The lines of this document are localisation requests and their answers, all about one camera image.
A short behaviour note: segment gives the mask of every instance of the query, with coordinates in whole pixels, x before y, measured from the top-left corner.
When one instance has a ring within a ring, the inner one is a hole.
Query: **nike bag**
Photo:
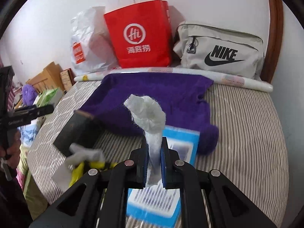
[[[168,3],[153,0],[104,15],[122,68],[167,67],[171,62]]]
[[[263,41],[255,35],[220,29],[201,22],[178,26],[173,50],[183,68],[203,69],[254,79],[264,63]]]

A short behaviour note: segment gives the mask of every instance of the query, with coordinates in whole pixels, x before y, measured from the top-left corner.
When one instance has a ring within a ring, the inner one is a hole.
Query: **purple towel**
[[[212,84],[212,80],[200,75],[109,74],[80,110],[97,117],[113,133],[142,135],[123,103],[131,94],[150,96],[166,113],[166,125],[199,131],[198,153],[209,154],[219,136],[218,128],[210,124],[209,104],[203,99]]]

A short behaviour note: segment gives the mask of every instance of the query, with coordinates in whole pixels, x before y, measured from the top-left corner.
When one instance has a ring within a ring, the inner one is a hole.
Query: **nike logo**
[[[205,64],[207,64],[208,66],[211,66],[211,67],[243,61],[243,60],[234,60],[234,59],[223,60],[223,61],[214,61],[214,60],[210,59],[210,54],[211,54],[211,52],[205,57]]]

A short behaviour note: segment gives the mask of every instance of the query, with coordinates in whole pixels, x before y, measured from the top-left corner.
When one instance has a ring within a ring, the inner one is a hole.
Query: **white cloth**
[[[160,105],[149,96],[138,97],[133,94],[124,102],[130,110],[134,122],[145,131],[149,146],[149,164],[146,185],[155,185],[162,178],[161,144],[166,114]]]
[[[72,168],[70,166],[74,167],[79,165],[82,161],[105,162],[105,157],[101,149],[84,148],[81,145],[72,143],[70,146],[70,151],[73,153],[73,155],[67,157],[63,164],[57,168],[52,176],[53,181],[63,192],[69,188],[72,178]]]

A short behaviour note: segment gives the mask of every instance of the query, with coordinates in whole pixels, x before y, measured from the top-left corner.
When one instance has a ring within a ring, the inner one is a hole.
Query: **black metal bracket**
[[[145,187],[147,161],[148,146],[143,139],[129,160],[107,171],[90,169],[30,228],[125,227],[128,189]],[[182,227],[207,228],[206,203],[212,228],[276,228],[224,174],[196,170],[180,160],[176,151],[168,149],[165,137],[161,164],[163,186],[180,189]]]

